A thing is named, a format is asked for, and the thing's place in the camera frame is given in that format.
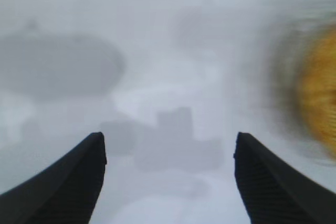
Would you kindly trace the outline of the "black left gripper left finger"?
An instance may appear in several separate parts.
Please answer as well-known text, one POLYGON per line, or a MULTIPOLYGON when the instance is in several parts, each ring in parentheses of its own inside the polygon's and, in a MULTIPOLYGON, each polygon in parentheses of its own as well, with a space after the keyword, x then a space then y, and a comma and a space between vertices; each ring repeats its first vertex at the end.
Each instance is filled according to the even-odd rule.
POLYGON ((49 167, 1 194, 1 223, 89 223, 106 164, 104 135, 91 133, 49 167))

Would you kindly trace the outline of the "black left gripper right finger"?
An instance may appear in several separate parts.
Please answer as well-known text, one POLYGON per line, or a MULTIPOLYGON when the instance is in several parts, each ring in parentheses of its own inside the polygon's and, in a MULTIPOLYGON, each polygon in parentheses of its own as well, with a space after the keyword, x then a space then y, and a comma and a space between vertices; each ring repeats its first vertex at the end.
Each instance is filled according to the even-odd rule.
POLYGON ((235 179, 251 223, 335 223, 335 193, 300 173, 249 133, 238 133, 235 179))

